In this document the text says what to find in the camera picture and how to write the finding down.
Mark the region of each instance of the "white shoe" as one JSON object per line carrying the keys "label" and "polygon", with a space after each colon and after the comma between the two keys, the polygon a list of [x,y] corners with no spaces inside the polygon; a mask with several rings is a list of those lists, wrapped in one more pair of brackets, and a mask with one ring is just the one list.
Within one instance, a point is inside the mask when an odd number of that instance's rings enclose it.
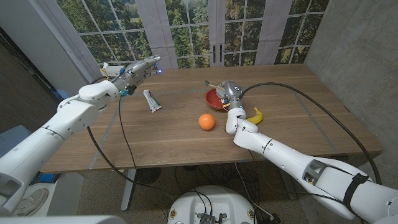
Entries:
{"label": "white shoe", "polygon": [[14,214],[20,217],[32,216],[43,206],[47,196],[49,196],[49,191],[47,189],[42,188],[36,190],[33,194],[19,202]]}

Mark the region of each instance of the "black strap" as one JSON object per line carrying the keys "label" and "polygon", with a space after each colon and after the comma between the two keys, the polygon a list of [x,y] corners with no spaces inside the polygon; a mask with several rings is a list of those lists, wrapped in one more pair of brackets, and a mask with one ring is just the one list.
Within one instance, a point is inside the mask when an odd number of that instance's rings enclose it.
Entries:
{"label": "black strap", "polygon": [[368,176],[363,176],[360,173],[356,174],[353,177],[353,181],[349,184],[346,194],[344,195],[343,203],[348,208],[348,210],[353,214],[355,214],[355,212],[351,208],[351,199],[353,198],[355,190],[358,188],[358,186],[360,184],[365,183],[368,180],[368,178],[369,178]]}

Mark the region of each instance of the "table top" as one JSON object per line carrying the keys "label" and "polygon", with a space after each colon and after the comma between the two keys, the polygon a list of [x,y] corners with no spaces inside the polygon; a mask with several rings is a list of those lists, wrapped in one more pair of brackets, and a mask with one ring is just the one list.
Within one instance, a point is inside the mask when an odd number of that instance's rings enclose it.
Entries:
{"label": "table top", "polygon": [[[305,65],[267,65],[165,70],[146,80],[133,96],[122,101],[121,117],[136,166],[162,167],[264,160],[260,154],[236,146],[234,136],[225,132],[225,111],[205,101],[205,85],[231,80],[243,89],[260,82],[291,85],[317,100],[334,114],[364,144],[370,153],[382,147],[366,128]],[[162,108],[154,113],[142,92],[150,90]],[[243,106],[248,117],[254,107],[263,113],[259,132],[302,153],[314,156],[362,153],[356,143],[327,114],[306,98],[280,86],[262,86],[247,92]],[[215,118],[211,131],[202,130],[199,117]],[[118,102],[111,103],[91,125],[107,155],[120,169],[134,168],[123,138]],[[40,170],[46,173],[110,169],[98,154],[87,131],[83,130],[58,150]]]}

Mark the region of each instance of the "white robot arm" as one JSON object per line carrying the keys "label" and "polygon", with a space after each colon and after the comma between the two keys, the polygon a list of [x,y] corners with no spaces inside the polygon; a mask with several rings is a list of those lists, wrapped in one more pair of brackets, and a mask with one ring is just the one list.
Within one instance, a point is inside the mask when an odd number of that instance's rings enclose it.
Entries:
{"label": "white robot arm", "polygon": [[0,217],[11,215],[36,172],[72,135],[93,124],[108,103],[132,95],[144,79],[157,72],[155,55],[130,64],[112,81],[83,86],[79,93],[63,100],[57,113],[0,158]]}
{"label": "white robot arm", "polygon": [[258,133],[258,127],[246,121],[239,95],[240,86],[226,81],[217,95],[230,106],[225,130],[234,134],[234,143],[257,152],[290,174],[321,204],[352,220],[359,216],[369,223],[398,215],[398,190],[375,184],[364,172],[345,162],[313,157]]}

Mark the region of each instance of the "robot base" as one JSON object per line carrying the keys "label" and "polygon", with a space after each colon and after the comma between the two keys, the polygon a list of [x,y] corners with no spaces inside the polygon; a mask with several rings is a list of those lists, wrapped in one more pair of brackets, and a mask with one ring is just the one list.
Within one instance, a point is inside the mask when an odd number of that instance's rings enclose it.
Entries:
{"label": "robot base", "polygon": [[[211,201],[210,205],[207,198],[199,194],[206,204],[206,215],[203,214],[205,213],[205,208],[198,194],[196,192],[187,192],[173,203],[168,217],[168,224],[219,223],[220,219],[222,224],[253,223],[253,207],[249,201],[237,192],[217,185],[201,186],[197,187],[196,190],[205,194]],[[210,206],[213,207],[212,216],[210,216]]]}

